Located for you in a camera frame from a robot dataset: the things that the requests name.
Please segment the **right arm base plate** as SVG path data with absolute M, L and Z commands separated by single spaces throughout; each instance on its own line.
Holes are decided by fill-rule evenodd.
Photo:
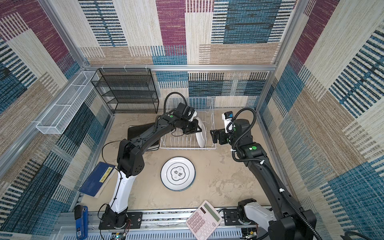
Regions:
M 250 221 L 242 221 L 239 217 L 238 211 L 236 209 L 227 209 L 222 208 L 219 210 L 219 214 L 222 216 L 224 220 L 225 226 L 257 226 L 256 222 Z

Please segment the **black square plate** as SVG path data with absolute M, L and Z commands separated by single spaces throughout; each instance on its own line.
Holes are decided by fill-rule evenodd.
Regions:
M 133 139 L 135 137 L 138 137 L 140 134 L 151 128 L 155 123 L 149 123 L 139 126 L 129 126 L 127 130 L 127 139 Z M 154 144 L 152 144 L 148 149 L 147 152 L 153 152 L 157 151 L 160 148 L 160 142 L 156 141 Z

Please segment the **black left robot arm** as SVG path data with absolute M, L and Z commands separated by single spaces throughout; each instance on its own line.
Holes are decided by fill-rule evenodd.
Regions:
M 155 123 L 137 137 L 120 141 L 117 156 L 119 177 L 111 202 L 102 216 L 100 230 L 126 227 L 129 196 L 137 175 L 145 166 L 143 154 L 156 141 L 176 129 L 182 130 L 185 135 L 201 132 L 196 115 L 194 108 L 180 103 L 175 109 L 157 116 Z

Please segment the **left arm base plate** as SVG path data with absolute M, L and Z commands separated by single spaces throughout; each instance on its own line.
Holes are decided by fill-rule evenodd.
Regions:
M 99 230 L 139 229 L 142 224 L 143 212 L 126 212 L 117 215 L 114 212 L 104 213 Z

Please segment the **white round plate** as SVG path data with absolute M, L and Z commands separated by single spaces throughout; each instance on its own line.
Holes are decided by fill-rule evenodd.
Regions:
M 185 191 L 194 183 L 195 178 L 194 164 L 184 157 L 171 158 L 161 169 L 161 181 L 171 191 Z
M 196 120 L 198 121 L 198 126 L 201 129 L 200 132 L 196 133 L 196 139 L 199 147 L 205 148 L 207 143 L 207 130 L 203 121 L 199 117 L 196 117 Z

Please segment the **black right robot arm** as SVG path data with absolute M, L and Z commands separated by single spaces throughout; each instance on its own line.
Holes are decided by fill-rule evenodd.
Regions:
M 265 192 L 272 210 L 247 199 L 238 203 L 242 222 L 254 222 L 267 231 L 271 240 L 320 240 L 316 231 L 317 218 L 313 211 L 305 211 L 294 199 L 273 169 L 263 147 L 254 142 L 251 129 L 255 123 L 238 119 L 230 122 L 231 131 L 211 130 L 214 143 L 231 145 L 233 160 L 244 163 Z

